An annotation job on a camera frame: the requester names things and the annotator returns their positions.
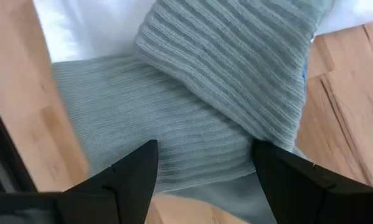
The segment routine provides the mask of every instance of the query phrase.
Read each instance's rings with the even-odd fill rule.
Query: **knit fabric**
[[[310,40],[332,3],[158,0],[134,56],[53,64],[92,174],[149,139],[156,192],[244,183],[253,139],[292,151]]]

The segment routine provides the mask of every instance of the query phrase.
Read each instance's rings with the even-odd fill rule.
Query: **white fabric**
[[[34,0],[52,62],[127,53],[156,0]],[[336,0],[325,34],[373,21],[373,0]]]

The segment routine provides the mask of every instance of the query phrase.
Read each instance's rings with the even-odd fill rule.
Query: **white cloth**
[[[52,62],[127,53],[156,0],[34,0]],[[317,35],[373,21],[373,0],[336,0]]]

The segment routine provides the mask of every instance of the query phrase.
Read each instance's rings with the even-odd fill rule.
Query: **wooden floor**
[[[0,0],[0,115],[40,191],[86,178],[31,0]],[[297,146],[315,163],[373,186],[373,24],[322,35],[309,56]],[[242,223],[213,206],[154,198],[147,224]]]

